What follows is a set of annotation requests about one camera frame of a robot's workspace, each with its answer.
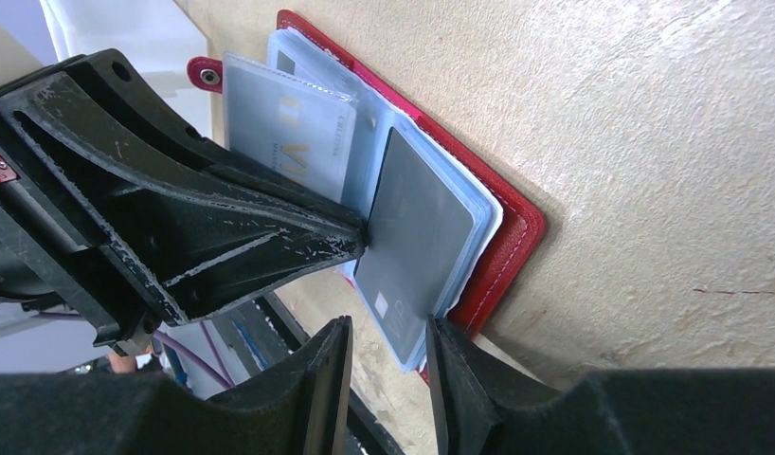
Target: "red card holder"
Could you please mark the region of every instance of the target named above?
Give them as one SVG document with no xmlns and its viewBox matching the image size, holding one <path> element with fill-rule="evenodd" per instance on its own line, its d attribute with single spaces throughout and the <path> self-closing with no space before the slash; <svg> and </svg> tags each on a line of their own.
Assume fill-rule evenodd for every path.
<svg viewBox="0 0 775 455">
<path fill-rule="evenodd" d="M 485 185 L 504 208 L 504 217 L 494 239 L 477 262 L 474 273 L 448 318 L 469 337 L 474 337 L 496 308 L 524 263 L 541 242 L 547 228 L 544 214 L 462 142 L 398 91 L 390 87 L 349 52 L 324 35 L 306 19 L 288 9 L 279 11 L 277 28 L 294 28 L 333 55 L 363 82 L 408 114 L 428 135 L 459 160 Z M 218 60 L 196 57 L 187 67 L 193 84 L 205 90 L 223 91 L 223 66 Z"/>
</svg>

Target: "black plastic part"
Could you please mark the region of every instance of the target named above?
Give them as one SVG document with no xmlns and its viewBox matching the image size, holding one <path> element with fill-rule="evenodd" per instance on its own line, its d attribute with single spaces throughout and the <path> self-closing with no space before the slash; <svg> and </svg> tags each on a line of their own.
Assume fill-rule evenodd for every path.
<svg viewBox="0 0 775 455">
<path fill-rule="evenodd" d="M 284 306 L 284 303 L 276 294 L 269 292 L 262 298 L 257 299 L 256 303 L 273 323 L 276 331 L 281 334 L 290 349 L 296 350 L 310 339 L 309 335 L 298 324 L 298 321 L 293 318 L 290 310 Z M 255 334 L 252 336 L 264 337 L 266 335 L 268 334 Z M 393 439 L 393 436 L 382 426 L 354 390 L 349 392 L 348 427 L 349 431 L 370 455 L 404 454 L 399 443 Z"/>
<path fill-rule="evenodd" d="M 440 454 L 775 454 L 774 370 L 589 374 L 559 392 L 427 325 Z"/>
<path fill-rule="evenodd" d="M 0 155 L 20 177 L 0 184 L 0 301 L 58 297 L 96 344 L 365 247 L 356 213 L 200 137 L 113 49 L 0 87 Z"/>
<path fill-rule="evenodd" d="M 158 373 L 0 375 L 0 453 L 341 454 L 350 377 L 350 318 L 208 402 Z"/>
</svg>

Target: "purple cable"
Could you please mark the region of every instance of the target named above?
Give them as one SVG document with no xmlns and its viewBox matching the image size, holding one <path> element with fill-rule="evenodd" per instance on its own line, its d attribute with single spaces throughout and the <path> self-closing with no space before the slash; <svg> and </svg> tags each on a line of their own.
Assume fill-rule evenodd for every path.
<svg viewBox="0 0 775 455">
<path fill-rule="evenodd" d="M 66 314 L 66 313 L 39 313 L 38 315 L 34 316 L 35 318 L 39 319 L 51 319 L 51 320 L 83 320 L 83 317 L 81 315 L 76 314 Z M 223 388 L 223 390 L 227 391 L 228 389 L 231 389 L 234 387 L 233 384 L 231 384 L 231 381 L 226 381 L 224 377 L 222 377 L 219 373 L 215 371 L 215 369 L 211 368 L 209 364 L 207 364 L 204 359 L 199 357 L 196 353 L 193 351 L 190 351 L 186 346 L 179 343 L 178 341 L 172 339 L 169 335 L 165 334 L 164 332 L 157 330 L 153 332 L 153 336 L 156 337 L 159 341 L 162 342 L 162 344 L 166 344 L 170 348 L 172 348 L 174 351 L 176 351 L 178 354 L 181 354 L 191 360 L 198 368 L 200 368 L 204 373 L 211 376 L 212 379 L 217 381 L 218 384 L 220 384 L 220 387 Z M 209 345 L 212 347 L 212 351 L 214 351 L 214 344 L 209 343 Z"/>
<path fill-rule="evenodd" d="M 187 349 L 186 346 L 179 343 L 178 341 L 172 339 L 169 335 L 165 334 L 164 332 L 157 330 L 153 332 L 153 336 L 156 337 L 159 341 L 162 342 L 162 344 L 166 344 L 170 348 L 172 348 L 174 351 L 176 351 L 178 354 L 181 354 L 191 360 L 195 365 L 198 366 L 201 370 L 204 371 L 204 373 L 208 374 L 212 377 L 215 381 L 217 381 L 218 384 L 220 384 L 221 387 L 225 391 L 228 389 L 231 389 L 234 387 L 231 383 L 225 380 L 222 376 L 220 376 L 215 369 L 211 368 L 209 364 L 207 364 L 201 357 L 196 355 L 193 351 L 190 351 Z"/>
<path fill-rule="evenodd" d="M 217 364 L 220 365 L 220 373 L 223 375 L 223 378 L 228 381 L 229 384 L 234 384 L 234 381 L 231 379 L 231 374 L 228 373 L 228 370 L 225 368 L 225 365 L 223 363 L 223 360 L 220 358 L 220 353 L 217 352 L 217 348 L 214 345 L 214 341 L 211 339 L 211 335 L 209 334 L 209 330 L 207 329 L 207 325 L 200 321 L 199 324 L 201 325 L 201 330 L 204 332 L 204 337 L 207 338 L 207 343 L 209 343 L 209 348 L 212 350 L 212 355 L 214 355 L 214 359 L 217 361 Z"/>
</svg>

